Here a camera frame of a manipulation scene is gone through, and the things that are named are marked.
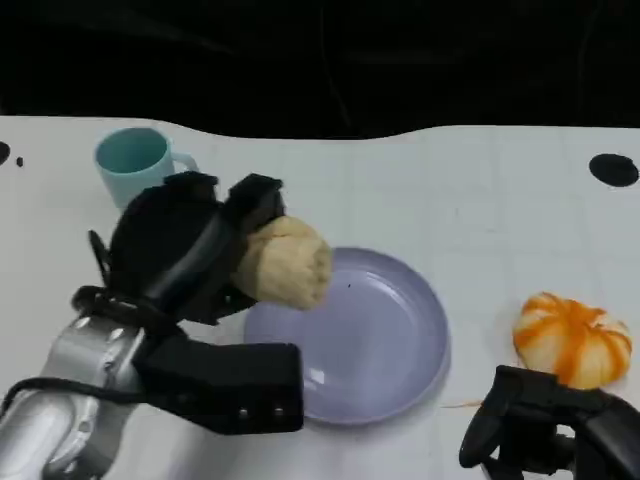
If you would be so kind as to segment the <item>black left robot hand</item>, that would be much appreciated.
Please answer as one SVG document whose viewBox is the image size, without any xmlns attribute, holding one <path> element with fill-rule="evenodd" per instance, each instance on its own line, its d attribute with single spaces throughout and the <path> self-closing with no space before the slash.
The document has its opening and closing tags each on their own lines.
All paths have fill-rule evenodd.
<svg viewBox="0 0 640 480">
<path fill-rule="evenodd" d="M 217 185 L 215 176 L 183 172 L 132 200 L 108 247 L 107 288 L 175 321 L 214 325 L 252 307 L 232 277 L 250 235 L 283 216 L 283 183 L 251 173 L 223 200 Z"/>
</svg>

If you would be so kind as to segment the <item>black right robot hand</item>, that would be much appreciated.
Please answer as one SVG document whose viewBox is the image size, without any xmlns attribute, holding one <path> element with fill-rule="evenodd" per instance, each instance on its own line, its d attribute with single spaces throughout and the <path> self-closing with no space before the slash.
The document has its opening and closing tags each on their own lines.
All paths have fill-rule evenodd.
<svg viewBox="0 0 640 480">
<path fill-rule="evenodd" d="M 575 479 L 637 479 L 639 411 L 603 390 L 501 365 L 465 432 L 459 463 L 481 467 L 488 479 L 559 471 Z"/>
</svg>

